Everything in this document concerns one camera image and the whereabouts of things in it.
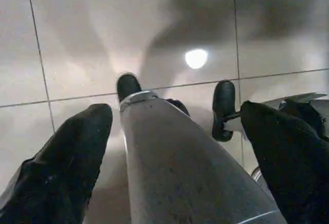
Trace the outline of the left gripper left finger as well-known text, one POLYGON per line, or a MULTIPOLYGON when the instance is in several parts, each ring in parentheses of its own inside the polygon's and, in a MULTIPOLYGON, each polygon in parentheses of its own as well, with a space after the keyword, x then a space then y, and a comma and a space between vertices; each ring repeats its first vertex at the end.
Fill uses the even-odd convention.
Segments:
POLYGON ((82 223, 113 122, 108 104, 67 119, 1 195, 1 223, 82 223))

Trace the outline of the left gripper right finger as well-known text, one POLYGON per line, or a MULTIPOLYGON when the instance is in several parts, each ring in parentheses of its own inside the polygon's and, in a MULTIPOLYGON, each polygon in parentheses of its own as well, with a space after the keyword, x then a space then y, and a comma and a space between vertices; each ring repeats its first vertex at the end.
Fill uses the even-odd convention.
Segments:
POLYGON ((328 137, 320 114, 286 101, 276 110, 246 101, 241 123, 287 223, 328 223, 328 137))

